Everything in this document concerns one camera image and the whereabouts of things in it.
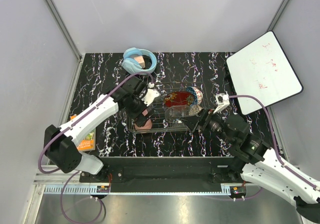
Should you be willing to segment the pink plastic cup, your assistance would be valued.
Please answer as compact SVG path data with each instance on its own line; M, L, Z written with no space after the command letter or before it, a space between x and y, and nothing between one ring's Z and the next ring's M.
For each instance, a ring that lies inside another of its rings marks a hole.
M138 126L136 123L134 123L134 128L136 130L149 130L152 128L152 121L151 119L148 119L143 126Z

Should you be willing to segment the clear glass plate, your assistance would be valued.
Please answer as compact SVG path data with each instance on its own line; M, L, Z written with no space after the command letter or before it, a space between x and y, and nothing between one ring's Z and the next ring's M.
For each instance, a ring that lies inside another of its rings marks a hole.
M190 115L191 107L186 105L172 106L167 108L164 117L171 127L183 127L181 118Z

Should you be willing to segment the red floral plate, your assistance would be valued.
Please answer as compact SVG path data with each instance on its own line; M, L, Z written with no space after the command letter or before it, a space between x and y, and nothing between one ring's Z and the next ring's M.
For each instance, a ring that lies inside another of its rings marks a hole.
M170 108L172 106L191 106L195 100L193 94L187 91L176 91L168 94L163 99L164 107Z

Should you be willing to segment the blue and red patterned bowl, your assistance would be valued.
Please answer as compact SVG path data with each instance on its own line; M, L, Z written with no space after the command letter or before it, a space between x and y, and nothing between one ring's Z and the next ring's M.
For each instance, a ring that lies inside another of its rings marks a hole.
M198 88L189 86L186 88L186 91L194 96L192 105L200 105L202 103L203 93Z

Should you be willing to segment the brown patterned bowl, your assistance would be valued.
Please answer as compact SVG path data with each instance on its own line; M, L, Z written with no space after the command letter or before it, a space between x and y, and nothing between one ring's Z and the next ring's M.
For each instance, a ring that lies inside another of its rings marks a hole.
M199 112L201 112L203 110L202 107L200 107L199 105L193 105L190 107L189 111L188 111L188 115L189 116L194 116L197 115Z

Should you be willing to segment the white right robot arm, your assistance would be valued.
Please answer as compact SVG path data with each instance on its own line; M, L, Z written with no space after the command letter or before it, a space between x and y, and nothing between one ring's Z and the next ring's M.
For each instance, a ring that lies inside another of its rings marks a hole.
M283 159L271 144L250 133L249 124L240 115L222 119L205 109L194 116L182 117L181 121L192 132L212 131L229 144L233 156L227 176L232 182L256 184L296 208L305 219L320 222L320 182Z

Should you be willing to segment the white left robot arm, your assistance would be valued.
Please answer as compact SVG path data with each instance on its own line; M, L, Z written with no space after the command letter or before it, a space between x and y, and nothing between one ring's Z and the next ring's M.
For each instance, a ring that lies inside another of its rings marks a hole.
M159 95L153 83L146 83L137 77L127 78L119 86L102 94L72 120L59 127L48 126L41 156L46 156L64 173L74 170L87 172L95 181L103 182L108 177L103 162L94 155L79 151L78 146L90 131L122 110L136 121L137 126L144 126L152 112L147 115L143 112Z

